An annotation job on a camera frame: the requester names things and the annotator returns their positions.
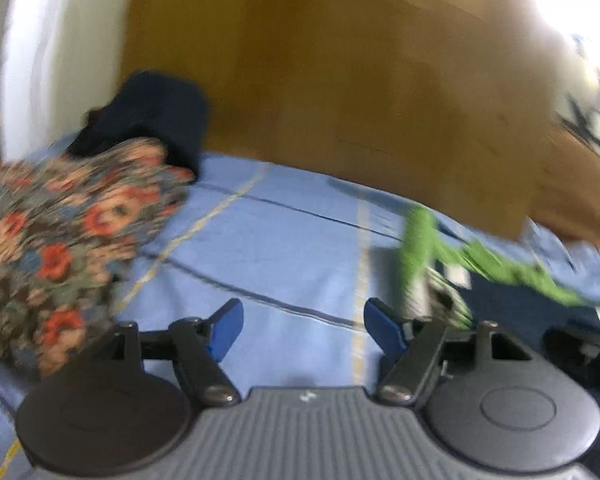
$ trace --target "yellow stripe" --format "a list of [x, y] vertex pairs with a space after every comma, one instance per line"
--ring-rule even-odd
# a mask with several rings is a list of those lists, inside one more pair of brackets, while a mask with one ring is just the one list
[[259, 183], [259, 181], [261, 181], [265, 177], [268, 166], [269, 165], [265, 162], [261, 163], [258, 166], [256, 173], [246, 184], [241, 186], [232, 195], [229, 195], [228, 197], [225, 197], [223, 200], [221, 200], [220, 203], [216, 205], [215, 208], [213, 208], [211, 213], [208, 213], [202, 218], [196, 220], [196, 222], [191, 226], [189, 231], [171, 240], [167, 247], [158, 255], [158, 257], [154, 261], [154, 264], [149, 268], [149, 270], [144, 274], [144, 276], [134, 283], [134, 286], [131, 288], [131, 290], [118, 303], [116, 308], [117, 313], [120, 313], [126, 306], [128, 306], [128, 304], [136, 296], [136, 294], [140, 291], [140, 289], [145, 283], [148, 283], [152, 279], [154, 279], [158, 268], [160, 267], [160, 264], [163, 263], [171, 253], [173, 253], [173, 251], [178, 245], [180, 245], [185, 240], [188, 240], [194, 234], [200, 231], [200, 229], [202, 229], [206, 225], [206, 223], [209, 222], [209, 220], [211, 220], [214, 216], [219, 215], [222, 211], [229, 207], [231, 202], [247, 194], [251, 190], [251, 188], [253, 188], [253, 186]]
[[7, 454], [4, 456], [4, 460], [2, 461], [2, 464], [0, 465], [0, 480], [2, 480], [2, 478], [4, 478], [4, 476], [7, 474], [7, 469], [9, 468], [9, 464], [11, 463], [11, 461], [14, 459], [14, 457], [18, 454], [18, 452], [21, 449], [22, 449], [22, 446], [20, 445], [20, 441], [17, 439], [14, 440], [13, 444], [11, 444], [11, 447], [7, 451]]
[[354, 316], [353, 321], [361, 330], [353, 333], [352, 340], [352, 366], [353, 383], [365, 383], [365, 343], [367, 339], [366, 330], [364, 330], [364, 311], [365, 303], [369, 290], [369, 243], [370, 243], [370, 221], [369, 208], [366, 201], [358, 199], [358, 225], [363, 229], [358, 230], [358, 279], [356, 280], [356, 291], [354, 295]]

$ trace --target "green cloth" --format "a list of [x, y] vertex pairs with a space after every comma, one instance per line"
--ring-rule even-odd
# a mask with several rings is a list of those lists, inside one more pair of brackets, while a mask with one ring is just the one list
[[446, 265], [460, 265], [492, 282], [529, 286], [564, 306], [587, 303], [572, 290], [555, 283], [540, 264], [533, 266], [509, 261], [489, 251], [478, 240], [461, 249], [446, 245], [440, 238], [435, 215], [420, 204], [414, 205], [405, 217], [400, 250], [405, 291], [425, 267], [438, 260]]

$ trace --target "screw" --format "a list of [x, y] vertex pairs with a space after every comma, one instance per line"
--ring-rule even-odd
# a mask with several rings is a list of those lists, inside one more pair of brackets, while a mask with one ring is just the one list
[[215, 386], [209, 386], [203, 393], [203, 397], [209, 404], [217, 406], [220, 404], [229, 404], [230, 402], [234, 402], [236, 394], [232, 388], [218, 384]]
[[384, 400], [387, 404], [406, 404], [411, 400], [411, 390], [404, 386], [395, 386], [393, 384], [387, 384], [380, 388], [378, 397]]

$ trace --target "wooden headboard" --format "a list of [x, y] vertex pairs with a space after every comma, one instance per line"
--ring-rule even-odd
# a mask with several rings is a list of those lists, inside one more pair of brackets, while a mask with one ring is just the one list
[[209, 149], [515, 237], [548, 149], [561, 44], [533, 0], [133, 0], [121, 78], [197, 81]]

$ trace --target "white logo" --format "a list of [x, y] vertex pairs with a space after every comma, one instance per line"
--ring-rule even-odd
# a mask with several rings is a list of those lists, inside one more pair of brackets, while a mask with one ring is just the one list
[[300, 394], [300, 400], [302, 400], [302, 402], [311, 402], [312, 400], [315, 400], [317, 398], [318, 396], [314, 394], [311, 390], [307, 390]]

